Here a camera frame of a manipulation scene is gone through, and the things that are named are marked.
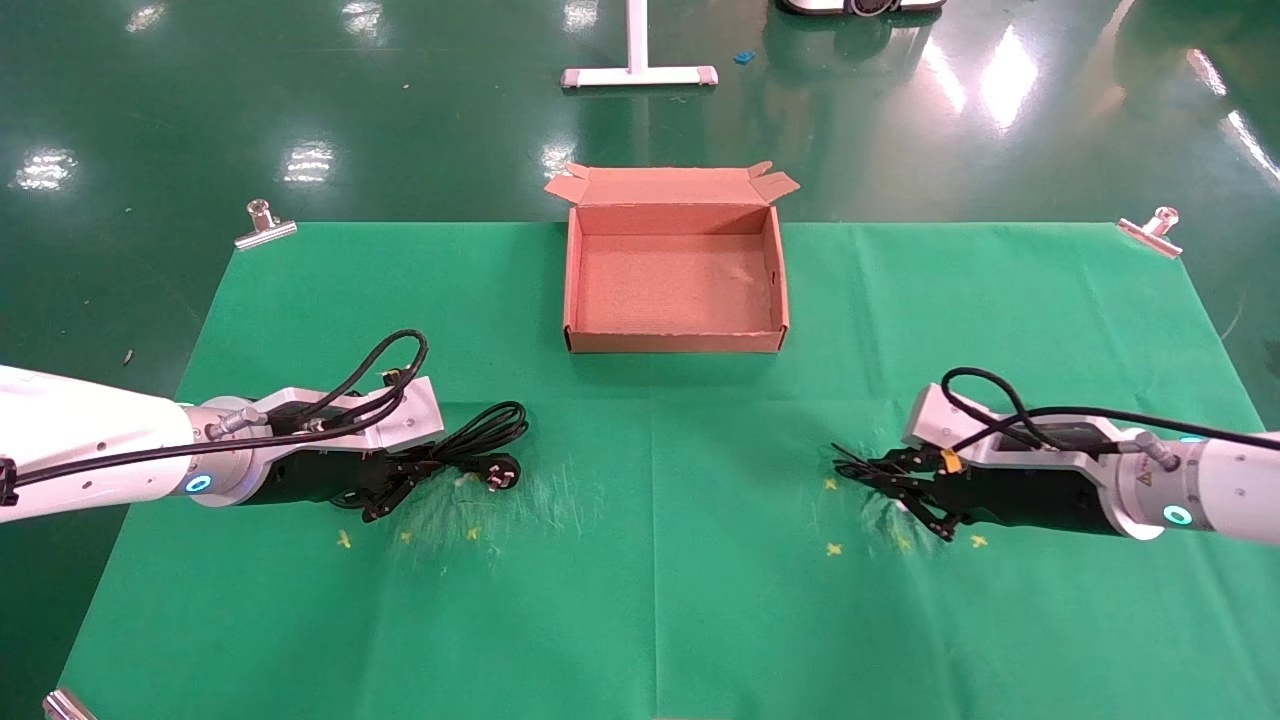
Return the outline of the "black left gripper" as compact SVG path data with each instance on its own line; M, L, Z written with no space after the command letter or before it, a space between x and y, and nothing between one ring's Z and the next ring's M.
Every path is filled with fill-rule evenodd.
M444 462L434 447L403 452L340 452L302 450L273 462L260 487L242 501L244 506L274 503L332 503L361 509L364 523L394 512Z

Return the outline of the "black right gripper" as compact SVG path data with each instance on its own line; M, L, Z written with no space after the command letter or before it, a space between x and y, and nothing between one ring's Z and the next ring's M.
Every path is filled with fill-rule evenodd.
M858 478L937 477L950 474L940 448L896 448L861 461ZM956 539L963 515L1001 527L1034 527L1091 536L1115 536L1098 487L1064 469L968 468L948 477L948 507L923 479L881 479L878 492L919 527L945 543Z

